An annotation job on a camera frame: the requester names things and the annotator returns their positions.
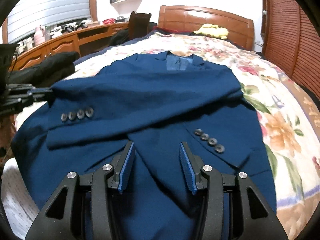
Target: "cable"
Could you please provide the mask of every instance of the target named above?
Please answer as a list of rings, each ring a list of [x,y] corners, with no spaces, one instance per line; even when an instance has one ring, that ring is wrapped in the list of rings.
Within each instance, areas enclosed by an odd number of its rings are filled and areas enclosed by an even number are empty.
[[[15,59],[15,61],[14,61],[13,67],[12,67],[12,69],[11,69],[11,71],[10,71],[10,74],[9,74],[9,76],[8,76],[8,78],[7,78],[7,81],[9,80],[9,78],[10,78],[10,76],[11,76],[11,73],[12,73],[14,67],[16,66],[16,63],[17,63],[17,60],[18,60],[18,53],[15,52],[14,55],[15,55],[16,59]]]

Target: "metal screw cap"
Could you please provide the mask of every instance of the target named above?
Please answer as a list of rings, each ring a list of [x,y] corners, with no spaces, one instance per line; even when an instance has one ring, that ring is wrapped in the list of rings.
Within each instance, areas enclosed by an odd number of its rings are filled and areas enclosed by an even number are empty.
[[[204,169],[205,171],[212,171],[212,167],[211,167],[210,165],[205,165],[205,166],[203,166],[203,169]]]
[[[112,166],[110,164],[105,164],[102,166],[102,169],[105,171],[110,171],[112,169]]]
[[[69,179],[73,179],[75,176],[76,176],[76,173],[74,171],[68,173]]]
[[[245,179],[246,177],[248,177],[248,175],[245,173],[245,172],[239,172],[239,177],[241,178],[241,179]]]

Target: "blue suit jacket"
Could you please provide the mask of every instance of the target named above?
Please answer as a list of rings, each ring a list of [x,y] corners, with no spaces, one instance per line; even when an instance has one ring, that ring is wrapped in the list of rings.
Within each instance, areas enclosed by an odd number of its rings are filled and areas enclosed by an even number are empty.
[[[94,77],[61,81],[52,89],[55,101],[33,113],[12,142],[39,208],[68,172],[93,172],[132,140],[137,156],[129,185],[115,200],[125,239],[190,238],[199,200],[186,187],[182,141],[220,172],[246,172],[276,211],[256,111],[226,66],[194,55],[135,54]],[[92,118],[61,121],[62,113],[86,107],[94,109]],[[216,153],[195,129],[216,138],[225,153]]]

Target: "pink bottle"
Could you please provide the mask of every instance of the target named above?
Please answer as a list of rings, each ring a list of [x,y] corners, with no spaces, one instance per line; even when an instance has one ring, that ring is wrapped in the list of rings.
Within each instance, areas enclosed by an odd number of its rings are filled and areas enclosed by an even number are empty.
[[[35,41],[35,46],[40,45],[41,43],[45,42],[45,30],[44,27],[41,25],[39,27],[36,27],[36,33],[35,36],[33,37]]]

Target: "red cloth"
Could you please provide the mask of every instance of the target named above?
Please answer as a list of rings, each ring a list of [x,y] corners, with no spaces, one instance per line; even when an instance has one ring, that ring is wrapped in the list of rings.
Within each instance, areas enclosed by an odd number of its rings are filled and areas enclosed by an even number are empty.
[[[154,26],[153,31],[155,30],[159,30],[159,31],[164,31],[164,32],[168,32],[168,33],[181,33],[182,31],[177,31],[177,30],[170,30],[170,29],[167,29],[167,28],[160,28],[158,26]]]

